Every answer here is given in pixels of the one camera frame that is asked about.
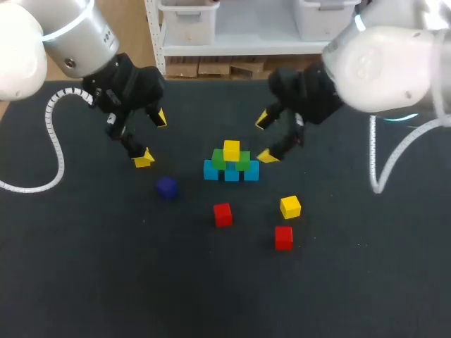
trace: cyan block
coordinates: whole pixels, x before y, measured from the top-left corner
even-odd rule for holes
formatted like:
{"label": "cyan block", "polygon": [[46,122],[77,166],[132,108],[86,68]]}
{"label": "cyan block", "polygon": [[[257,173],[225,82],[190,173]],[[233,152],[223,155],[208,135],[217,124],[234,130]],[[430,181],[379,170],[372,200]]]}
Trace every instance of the cyan block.
{"label": "cyan block", "polygon": [[226,182],[239,182],[240,181],[240,172],[236,171],[235,163],[228,162],[227,168],[224,170],[224,180]]}
{"label": "cyan block", "polygon": [[245,171],[245,181],[258,181],[259,180],[259,161],[251,161],[251,168],[249,171]]}
{"label": "cyan block", "polygon": [[211,160],[205,160],[204,162],[204,180],[219,180],[219,170],[213,168],[213,163],[211,162]]}

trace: blue cube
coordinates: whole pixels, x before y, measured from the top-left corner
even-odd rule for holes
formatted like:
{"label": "blue cube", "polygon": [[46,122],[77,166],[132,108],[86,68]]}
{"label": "blue cube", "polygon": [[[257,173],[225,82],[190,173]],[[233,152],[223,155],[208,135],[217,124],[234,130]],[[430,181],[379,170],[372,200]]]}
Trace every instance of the blue cube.
{"label": "blue cube", "polygon": [[213,167],[211,160],[204,162],[204,180],[217,181],[219,180],[219,170]]}
{"label": "blue cube", "polygon": [[224,180],[226,182],[239,182],[240,172],[236,170],[234,162],[227,162],[227,166],[224,170]]}
{"label": "blue cube", "polygon": [[258,181],[259,180],[259,162],[251,161],[251,169],[245,171],[245,181]]}
{"label": "blue cube", "polygon": [[156,190],[164,199],[174,199],[178,195],[177,182],[169,177],[163,177],[156,183]]}

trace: red cube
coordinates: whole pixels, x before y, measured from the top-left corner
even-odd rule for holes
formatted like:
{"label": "red cube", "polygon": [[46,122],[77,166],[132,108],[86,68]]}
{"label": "red cube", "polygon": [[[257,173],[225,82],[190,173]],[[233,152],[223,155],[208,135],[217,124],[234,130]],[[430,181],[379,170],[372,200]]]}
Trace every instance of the red cube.
{"label": "red cube", "polygon": [[229,203],[216,204],[214,206],[214,219],[217,227],[229,227],[232,225],[232,210]]}
{"label": "red cube", "polygon": [[276,250],[293,249],[293,230],[291,227],[276,227]]}

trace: cardboard box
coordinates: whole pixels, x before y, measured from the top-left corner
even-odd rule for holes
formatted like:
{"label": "cardboard box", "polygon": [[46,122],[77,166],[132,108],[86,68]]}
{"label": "cardboard box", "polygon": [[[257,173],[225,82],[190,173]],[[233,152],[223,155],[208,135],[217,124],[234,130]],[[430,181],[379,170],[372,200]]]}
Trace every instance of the cardboard box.
{"label": "cardboard box", "polygon": [[198,56],[169,56],[166,58],[166,76],[197,77]]}

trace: yellow cube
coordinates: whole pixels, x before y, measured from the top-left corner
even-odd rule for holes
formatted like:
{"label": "yellow cube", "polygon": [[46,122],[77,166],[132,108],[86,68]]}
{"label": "yellow cube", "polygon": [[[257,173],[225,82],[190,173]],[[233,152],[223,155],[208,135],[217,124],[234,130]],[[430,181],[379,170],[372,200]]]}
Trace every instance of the yellow cube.
{"label": "yellow cube", "polygon": [[285,197],[280,200],[280,211],[282,211],[284,219],[301,216],[301,203],[296,196]]}
{"label": "yellow cube", "polygon": [[224,161],[239,162],[240,161],[240,141],[224,141]]}

